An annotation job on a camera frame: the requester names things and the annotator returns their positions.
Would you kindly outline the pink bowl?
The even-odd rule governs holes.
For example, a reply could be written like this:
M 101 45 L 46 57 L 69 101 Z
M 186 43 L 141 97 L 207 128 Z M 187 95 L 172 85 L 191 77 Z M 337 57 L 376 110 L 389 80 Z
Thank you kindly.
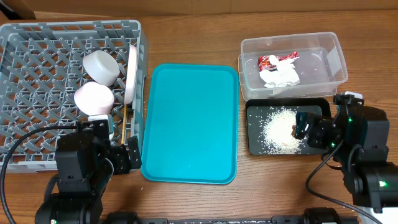
M 88 116 L 110 114 L 114 103 L 112 91 L 97 82 L 84 84 L 75 92 L 73 99 L 78 109 Z

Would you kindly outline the red snack wrapper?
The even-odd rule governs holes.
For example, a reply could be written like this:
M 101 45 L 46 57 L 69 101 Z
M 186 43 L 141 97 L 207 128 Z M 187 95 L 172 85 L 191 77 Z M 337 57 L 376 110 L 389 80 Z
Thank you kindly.
M 258 58 L 259 71 L 268 70 L 273 71 L 277 69 L 277 66 L 281 63 L 293 63 L 298 59 L 298 52 L 292 52 L 286 56 L 276 56 L 276 55 L 265 55 Z

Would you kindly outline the brown food scrap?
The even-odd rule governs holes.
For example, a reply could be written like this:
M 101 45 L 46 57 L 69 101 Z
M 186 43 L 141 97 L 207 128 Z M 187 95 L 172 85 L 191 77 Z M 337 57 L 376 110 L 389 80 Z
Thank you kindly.
M 293 137 L 296 137 L 296 129 L 297 129 L 297 126 L 293 125 L 292 126 L 292 133 L 291 133 Z

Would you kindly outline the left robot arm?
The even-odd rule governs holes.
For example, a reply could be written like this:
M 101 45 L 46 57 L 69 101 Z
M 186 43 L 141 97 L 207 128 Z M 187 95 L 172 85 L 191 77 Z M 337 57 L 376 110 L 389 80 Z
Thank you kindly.
M 47 185 L 36 223 L 99 223 L 101 198 L 111 177 L 142 164 L 138 138 L 112 146 L 105 119 L 78 122 L 75 132 L 57 141 L 55 160 L 58 173 Z

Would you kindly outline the teal plastic tray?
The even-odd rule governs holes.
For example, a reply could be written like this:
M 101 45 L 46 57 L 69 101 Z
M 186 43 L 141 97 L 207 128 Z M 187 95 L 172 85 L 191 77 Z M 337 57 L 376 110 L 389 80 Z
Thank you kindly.
M 164 63 L 152 73 L 142 147 L 151 181 L 230 183 L 237 173 L 238 74 L 226 65 Z

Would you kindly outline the large white plate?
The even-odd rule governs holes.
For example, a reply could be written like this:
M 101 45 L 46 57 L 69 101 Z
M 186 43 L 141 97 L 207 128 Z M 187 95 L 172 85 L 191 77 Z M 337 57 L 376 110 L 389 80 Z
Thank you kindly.
M 136 72 L 137 72 L 137 49 L 135 46 L 129 46 L 129 58 L 127 63 L 126 72 L 126 86 L 124 94 L 124 103 L 130 104 L 133 101 L 134 89 L 136 84 Z

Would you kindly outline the black plastic tray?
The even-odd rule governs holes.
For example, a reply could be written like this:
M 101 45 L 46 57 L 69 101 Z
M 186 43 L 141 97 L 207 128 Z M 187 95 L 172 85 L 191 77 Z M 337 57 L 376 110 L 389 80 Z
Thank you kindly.
M 307 140 L 294 138 L 296 114 L 309 112 L 330 116 L 324 98 L 252 99 L 246 102 L 248 149 L 252 155 L 317 155 L 323 149 L 308 146 Z

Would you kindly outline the grey bowl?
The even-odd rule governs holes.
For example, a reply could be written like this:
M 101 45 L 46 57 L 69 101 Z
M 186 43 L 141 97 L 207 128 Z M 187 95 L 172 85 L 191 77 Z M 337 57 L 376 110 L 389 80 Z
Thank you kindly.
M 117 61 L 102 50 L 86 55 L 83 67 L 94 81 L 106 86 L 113 85 L 120 73 Z

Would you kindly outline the white napkin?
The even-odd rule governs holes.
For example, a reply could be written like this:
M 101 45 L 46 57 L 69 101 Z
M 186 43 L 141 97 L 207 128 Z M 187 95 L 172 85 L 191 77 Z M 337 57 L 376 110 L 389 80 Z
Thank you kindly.
M 300 83 L 300 78 L 295 71 L 293 63 L 281 63 L 276 70 L 263 70 L 259 72 L 260 78 L 265 82 L 266 88 L 294 86 Z

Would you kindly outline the white rice pile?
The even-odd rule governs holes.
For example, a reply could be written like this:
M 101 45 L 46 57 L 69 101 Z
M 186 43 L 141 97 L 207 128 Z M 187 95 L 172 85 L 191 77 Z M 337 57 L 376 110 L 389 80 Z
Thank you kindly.
M 270 106 L 259 112 L 261 114 L 255 116 L 259 123 L 259 134 L 255 135 L 259 154 L 299 154 L 304 143 L 291 134 L 292 126 L 296 125 L 297 109 Z

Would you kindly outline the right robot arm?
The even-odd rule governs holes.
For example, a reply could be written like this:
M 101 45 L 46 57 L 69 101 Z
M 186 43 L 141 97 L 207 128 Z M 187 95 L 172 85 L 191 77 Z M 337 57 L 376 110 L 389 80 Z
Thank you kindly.
M 397 223 L 397 166 L 387 160 L 389 120 L 384 110 L 366 106 L 360 94 L 333 97 L 335 116 L 298 112 L 294 136 L 310 147 L 323 149 L 322 162 L 310 180 L 329 160 L 339 163 L 343 182 L 353 203 L 320 194 L 312 195 L 358 213 L 363 223 Z

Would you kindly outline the clear plastic bin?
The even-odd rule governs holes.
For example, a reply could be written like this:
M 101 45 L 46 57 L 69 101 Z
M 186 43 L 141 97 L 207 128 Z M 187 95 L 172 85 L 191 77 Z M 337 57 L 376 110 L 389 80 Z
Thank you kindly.
M 294 52 L 293 62 L 300 82 L 294 86 L 266 87 L 261 79 L 259 58 L 285 57 Z M 238 58 L 243 99 L 321 97 L 336 94 L 348 80 L 345 58 L 333 32 L 279 35 L 244 39 Z

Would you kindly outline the grey dishwasher rack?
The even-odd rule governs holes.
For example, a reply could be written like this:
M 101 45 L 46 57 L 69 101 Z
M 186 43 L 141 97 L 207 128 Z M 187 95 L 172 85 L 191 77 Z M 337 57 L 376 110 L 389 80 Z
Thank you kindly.
M 1 157 L 9 173 L 55 170 L 56 143 L 87 118 L 74 94 L 91 78 L 83 58 L 110 54 L 120 70 L 111 85 L 114 137 L 121 144 L 129 46 L 137 49 L 133 101 L 127 104 L 126 137 L 144 137 L 144 82 L 148 42 L 136 20 L 11 23 L 1 26 Z

